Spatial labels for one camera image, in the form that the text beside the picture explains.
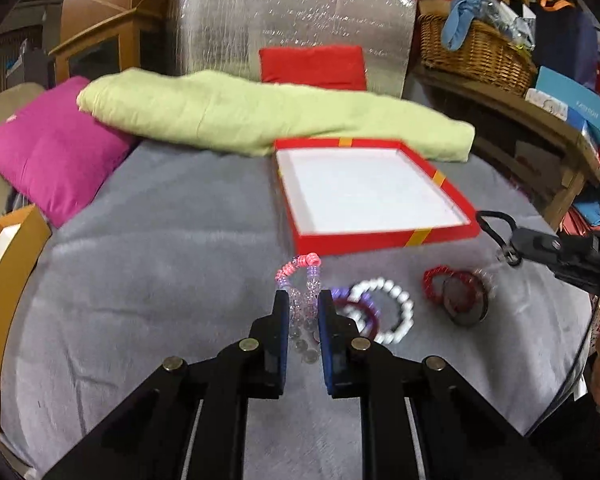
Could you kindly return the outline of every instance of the foil insulation sheet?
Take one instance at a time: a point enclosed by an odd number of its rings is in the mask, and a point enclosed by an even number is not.
[[[400,97],[415,0],[170,0],[171,73],[260,80],[264,46],[360,45],[370,91]]]

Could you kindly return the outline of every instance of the mattress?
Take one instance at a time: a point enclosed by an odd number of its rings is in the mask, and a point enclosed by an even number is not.
[[[483,160],[436,165],[475,208],[550,232]],[[496,248],[481,234],[325,257],[322,282],[384,276],[401,284],[414,299],[415,325],[394,353],[442,356],[524,433],[574,361],[582,370],[590,306],[586,293],[542,266],[500,263]],[[165,357],[211,358],[244,337],[270,312],[274,273],[293,254],[270,158],[141,143],[53,234],[27,283],[4,355],[5,443],[45,472]],[[441,264],[493,274],[496,298],[480,325],[460,328],[424,300],[422,274]],[[381,324],[391,325],[391,304],[380,308]],[[250,401],[246,443],[246,480],[362,476],[359,403],[330,399],[320,364],[293,351],[284,396]]]

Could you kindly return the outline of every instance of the blue cloth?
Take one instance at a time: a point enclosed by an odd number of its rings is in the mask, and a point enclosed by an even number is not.
[[[462,46],[469,33],[471,22],[480,16],[483,1],[453,0],[451,2],[449,17],[440,34],[440,41],[447,50],[454,52]]]
[[[591,227],[600,225],[600,202],[576,202],[573,206]]]

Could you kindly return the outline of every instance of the blue box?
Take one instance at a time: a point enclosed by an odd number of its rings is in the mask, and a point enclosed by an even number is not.
[[[536,88],[566,103],[589,121],[591,133],[600,144],[599,95],[545,66],[540,68]]]

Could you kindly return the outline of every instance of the metal screw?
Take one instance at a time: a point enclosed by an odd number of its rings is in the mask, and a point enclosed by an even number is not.
[[[171,356],[167,357],[164,361],[162,361],[162,368],[167,370],[168,372],[173,372],[177,370],[184,364],[184,360],[182,357]]]
[[[356,350],[369,350],[371,348],[371,341],[366,337],[357,337],[352,339],[351,346]]]
[[[425,363],[427,364],[427,367],[429,367],[432,370],[435,370],[437,372],[439,372],[446,366],[446,361],[442,357],[438,357],[435,355],[432,355],[431,357],[427,357],[427,360],[425,361]]]
[[[238,343],[238,346],[240,347],[240,350],[244,350],[245,352],[252,352],[258,346],[260,346],[260,343],[257,339],[254,339],[253,337],[248,337],[240,341]]]

